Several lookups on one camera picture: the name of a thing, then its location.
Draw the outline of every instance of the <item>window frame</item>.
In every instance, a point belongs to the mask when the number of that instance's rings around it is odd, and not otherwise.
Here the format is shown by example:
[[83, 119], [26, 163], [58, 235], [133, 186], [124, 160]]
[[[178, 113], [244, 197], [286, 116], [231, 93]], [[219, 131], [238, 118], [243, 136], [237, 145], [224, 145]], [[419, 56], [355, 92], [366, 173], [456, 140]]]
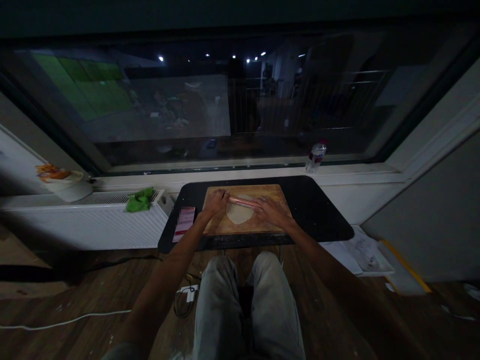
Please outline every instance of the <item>window frame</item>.
[[[341, 30], [351, 30], [356, 28], [359, 30], [381, 29], [383, 26], [409, 24], [428, 24], [433, 22], [471, 20], [463, 15], [453, 15], [446, 20], [445, 15], [439, 16], [418, 16], [403, 17], [397, 19], [368, 19], [354, 21], [334, 21], [334, 22], [315, 22], [315, 23], [296, 23], [296, 24], [279, 24], [279, 25], [260, 25], [260, 26], [239, 26], [239, 27], [222, 27], [222, 28], [203, 28], [203, 29], [180, 29], [175, 31], [148, 31], [138, 33], [118, 33], [98, 35], [72, 35], [46, 38], [28, 38], [28, 39], [2, 39], [0, 40], [0, 48], [16, 49], [19, 47], [55, 47], [55, 46], [80, 46], [80, 45], [107, 45], [117, 43], [119, 41], [135, 41], [153, 42], [153, 41], [188, 41], [195, 38], [196, 40], [208, 40], [218, 38], [231, 37], [259, 37], [264, 35], [294, 35], [319, 33], [324, 31], [338, 32]], [[454, 61], [452, 61], [443, 74], [437, 78], [434, 84], [423, 98], [414, 106], [409, 115], [401, 122], [392, 136], [385, 142], [375, 156], [372, 158], [359, 158], [354, 160], [342, 160], [336, 155], [328, 155], [325, 157], [324, 164], [329, 166], [335, 165], [351, 165], [351, 164], [373, 164], [385, 162], [395, 150], [403, 143], [409, 134], [421, 123], [426, 115], [435, 107], [435, 105], [450, 91], [452, 86], [466, 73], [466, 71], [480, 57], [480, 31], [470, 39], [468, 45], [461, 51]], [[150, 169], [144, 168], [138, 170], [125, 169], [123, 171], [115, 171], [119, 166], [110, 166], [105, 170], [105, 165], [99, 164], [87, 156], [85, 152], [76, 144], [71, 137], [52, 119], [52, 117], [43, 109], [41, 104], [28, 94], [15, 79], [7, 76], [7, 72], [0, 65], [0, 91], [17, 106], [31, 121], [38, 126], [49, 138], [51, 138], [68, 156], [79, 164], [86, 172], [93, 177], [116, 177], [131, 176], [145, 174], [175, 174], [175, 173], [198, 173], [198, 172], [217, 172], [217, 171], [238, 171], [238, 170], [261, 170], [261, 169], [280, 169], [280, 168], [299, 168], [305, 165], [306, 155], [292, 156], [291, 161], [285, 161], [281, 164], [257, 164], [255, 161], [244, 165], [225, 165], [225, 166], [202, 166], [191, 167], [184, 166], [178, 168], [155, 169], [152, 165]]]

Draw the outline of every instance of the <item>rolling pin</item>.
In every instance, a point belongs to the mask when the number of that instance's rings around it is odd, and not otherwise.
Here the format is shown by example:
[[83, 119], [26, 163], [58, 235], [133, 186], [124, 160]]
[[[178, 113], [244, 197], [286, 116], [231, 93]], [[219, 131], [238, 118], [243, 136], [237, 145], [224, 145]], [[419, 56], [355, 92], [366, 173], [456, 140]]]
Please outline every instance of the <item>rolling pin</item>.
[[245, 199], [242, 199], [242, 198], [236, 197], [236, 196], [230, 196], [228, 201], [232, 204], [244, 206], [244, 207], [247, 207], [247, 208], [254, 208], [254, 207], [261, 208], [260, 204], [256, 201], [245, 200]]

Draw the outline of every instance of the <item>radiator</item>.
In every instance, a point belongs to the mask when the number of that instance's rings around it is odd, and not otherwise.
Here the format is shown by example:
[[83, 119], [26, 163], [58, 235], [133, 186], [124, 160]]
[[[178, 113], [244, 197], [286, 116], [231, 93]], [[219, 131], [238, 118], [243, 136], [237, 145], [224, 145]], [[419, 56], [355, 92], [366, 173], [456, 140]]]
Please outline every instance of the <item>radiator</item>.
[[0, 199], [0, 218], [16, 234], [37, 237], [57, 248], [156, 248], [173, 201], [164, 190], [155, 190], [149, 211], [128, 213], [131, 193], [94, 192], [70, 203], [55, 195], [5, 197]]

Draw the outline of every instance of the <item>plastic water bottle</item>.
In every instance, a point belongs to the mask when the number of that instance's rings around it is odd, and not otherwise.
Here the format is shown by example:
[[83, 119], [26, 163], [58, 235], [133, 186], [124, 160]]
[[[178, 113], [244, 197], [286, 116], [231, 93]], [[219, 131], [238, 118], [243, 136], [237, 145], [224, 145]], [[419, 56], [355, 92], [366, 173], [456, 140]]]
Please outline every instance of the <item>plastic water bottle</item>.
[[326, 152], [327, 145], [325, 145], [325, 141], [320, 140], [320, 142], [313, 145], [310, 155], [308, 156], [308, 161], [306, 162], [305, 171], [309, 174], [315, 173]]

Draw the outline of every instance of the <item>white cable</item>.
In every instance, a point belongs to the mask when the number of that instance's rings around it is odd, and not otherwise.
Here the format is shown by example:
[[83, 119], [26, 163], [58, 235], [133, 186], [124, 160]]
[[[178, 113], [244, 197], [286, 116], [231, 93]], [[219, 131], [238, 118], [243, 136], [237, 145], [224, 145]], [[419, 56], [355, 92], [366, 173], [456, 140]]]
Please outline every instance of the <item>white cable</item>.
[[28, 326], [24, 326], [24, 325], [16, 325], [16, 326], [0, 325], [0, 329], [23, 329], [23, 330], [28, 330], [28, 331], [44, 330], [44, 329], [54, 328], [54, 327], [61, 326], [61, 325], [70, 324], [70, 323], [76, 322], [77, 320], [80, 320], [80, 319], [83, 319], [83, 318], [86, 318], [86, 317], [89, 317], [89, 316], [105, 316], [105, 315], [113, 315], [113, 314], [125, 314], [125, 313], [129, 313], [131, 311], [132, 310], [121, 310], [121, 311], [112, 311], [112, 312], [92, 312], [92, 313], [88, 313], [88, 314], [79, 316], [77, 318], [74, 318], [73, 320], [59, 322], [59, 323], [48, 325], [48, 326], [28, 327]]

